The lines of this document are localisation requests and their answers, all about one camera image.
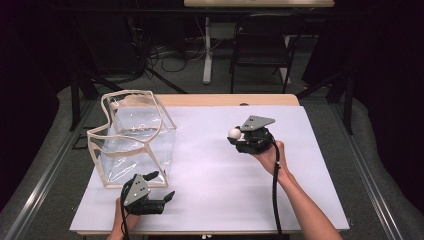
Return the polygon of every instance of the table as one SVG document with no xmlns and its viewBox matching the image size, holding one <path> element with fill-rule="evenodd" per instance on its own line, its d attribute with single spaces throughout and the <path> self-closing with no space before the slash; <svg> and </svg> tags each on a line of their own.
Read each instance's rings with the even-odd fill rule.
<svg viewBox="0 0 424 240">
<path fill-rule="evenodd" d="M 186 7 L 203 8 L 327 8 L 333 7 L 333 0 L 184 0 Z M 205 67 L 203 71 L 203 83 L 211 83 L 212 52 L 210 45 L 210 19 L 205 22 Z M 282 79 L 285 79 L 287 70 L 280 69 Z"/>
<path fill-rule="evenodd" d="M 170 185 L 167 189 L 152 189 L 150 198 L 161 199 L 173 190 L 176 193 L 162 215 L 143 216 L 135 233 L 276 233 L 271 204 L 271 175 L 251 156 L 238 153 L 225 139 L 228 130 L 242 124 L 249 113 L 276 118 L 276 123 L 269 125 L 268 129 L 277 139 L 286 136 L 289 168 L 335 227 L 349 229 L 307 115 L 294 95 L 158 97 L 177 124 L 177 134 Z M 250 106 L 238 106 L 242 103 Z M 114 199 L 119 193 L 120 189 L 104 189 L 97 172 L 93 171 L 70 230 L 82 235 L 108 234 L 113 223 Z M 293 210 L 281 189 L 278 199 L 283 232 L 299 232 Z"/>
</svg>

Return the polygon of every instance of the forearm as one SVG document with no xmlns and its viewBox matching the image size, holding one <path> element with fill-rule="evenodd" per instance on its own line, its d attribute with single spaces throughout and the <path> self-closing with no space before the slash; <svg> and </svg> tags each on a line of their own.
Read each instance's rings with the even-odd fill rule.
<svg viewBox="0 0 424 240">
<path fill-rule="evenodd" d="M 327 216 L 303 191 L 295 177 L 287 170 L 279 175 L 278 182 L 286 192 L 306 239 L 342 239 Z"/>
</svg>

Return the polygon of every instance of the transparent bag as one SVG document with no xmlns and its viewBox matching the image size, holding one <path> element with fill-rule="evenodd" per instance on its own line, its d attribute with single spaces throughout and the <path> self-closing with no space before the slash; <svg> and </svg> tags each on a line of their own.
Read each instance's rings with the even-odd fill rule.
<svg viewBox="0 0 424 240">
<path fill-rule="evenodd" d="M 120 188 L 134 174 L 159 171 L 149 187 L 167 187 L 176 126 L 151 91 L 105 94 L 107 123 L 87 131 L 88 148 L 105 188 Z"/>
</svg>

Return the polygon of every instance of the gray carpet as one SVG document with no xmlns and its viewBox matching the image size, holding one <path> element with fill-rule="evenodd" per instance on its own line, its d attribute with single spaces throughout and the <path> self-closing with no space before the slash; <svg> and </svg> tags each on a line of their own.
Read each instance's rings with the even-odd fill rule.
<svg viewBox="0 0 424 240">
<path fill-rule="evenodd" d="M 310 39 L 301 42 L 295 57 L 292 83 L 288 88 L 288 93 L 297 93 L 303 90 L 305 83 L 300 79 L 313 44 L 314 40 Z M 189 93 L 229 93 L 229 50 L 227 46 L 228 44 L 226 45 L 224 41 L 214 50 L 212 83 L 210 85 L 204 85 L 201 80 L 203 76 L 202 60 L 187 61 L 185 68 L 180 72 L 167 72 L 165 70 L 169 70 L 171 67 L 177 69 L 183 66 L 181 60 L 169 58 L 163 64 L 165 70 L 160 67 L 160 64 L 155 66 L 155 70 Z M 253 79 L 258 80 L 262 77 L 264 79 L 260 87 L 250 84 Z M 239 84 L 235 88 L 235 93 L 273 93 L 280 91 L 275 86 L 275 83 L 279 82 L 278 76 L 272 76 L 265 72 L 249 71 L 247 74 L 241 73 L 237 76 L 237 79 Z M 125 89 L 152 90 L 154 93 L 175 93 L 175 90 L 157 78 L 150 78 L 148 74 L 136 81 L 120 84 L 120 86 Z M 100 93 L 110 91 L 100 85 L 97 88 Z M 342 232 L 342 235 L 345 239 L 388 239 L 358 173 L 355 154 L 343 135 L 344 129 L 337 124 L 339 119 L 334 114 L 333 106 L 327 105 L 322 98 L 326 91 L 326 89 L 322 89 L 314 93 L 302 100 L 301 105 L 305 106 L 307 110 L 336 191 L 345 213 L 352 223 L 351 229 Z M 69 88 L 61 92 L 59 98 L 61 107 L 42 149 L 34 159 L 33 165 L 10 203 L 0 214 L 1 239 L 5 238 L 16 218 L 21 216 L 19 213 L 27 203 L 33 189 L 37 187 L 38 181 L 42 179 L 44 171 L 49 168 L 51 162 L 61 152 L 62 143 L 72 145 L 72 143 L 67 142 L 67 130 L 71 122 Z M 81 97 L 81 100 L 83 103 L 86 102 L 84 97 Z M 81 127 L 100 125 L 99 107 L 95 107 L 87 116 Z M 79 130 L 82 134 L 85 131 L 86 129 Z M 354 102 L 353 131 L 361 153 L 365 156 L 370 171 L 386 199 L 404 239 L 424 239 L 423 216 L 403 198 L 396 184 L 381 166 L 366 109 L 357 101 Z M 23 239 L 82 239 L 78 234 L 70 232 L 69 226 L 75 214 L 73 208 L 78 204 L 84 193 L 92 168 L 93 163 L 88 150 L 66 151 L 66 154 L 63 155 L 63 166 L 59 167 L 54 184 L 51 185 L 50 189 L 47 189 L 48 194 L 45 199 L 41 199 L 40 203 L 42 204 L 35 217 L 26 222 L 27 228 L 23 229 Z M 244 236 L 240 239 L 268 239 L 268 237 L 271 236 Z M 226 237 L 214 236 L 212 239 L 220 238 Z M 105 236 L 90 236 L 88 239 L 105 239 Z M 141 237 L 135 236 L 134 239 L 141 239 Z M 292 239 L 302 239 L 302 236 L 293 235 Z"/>
</svg>

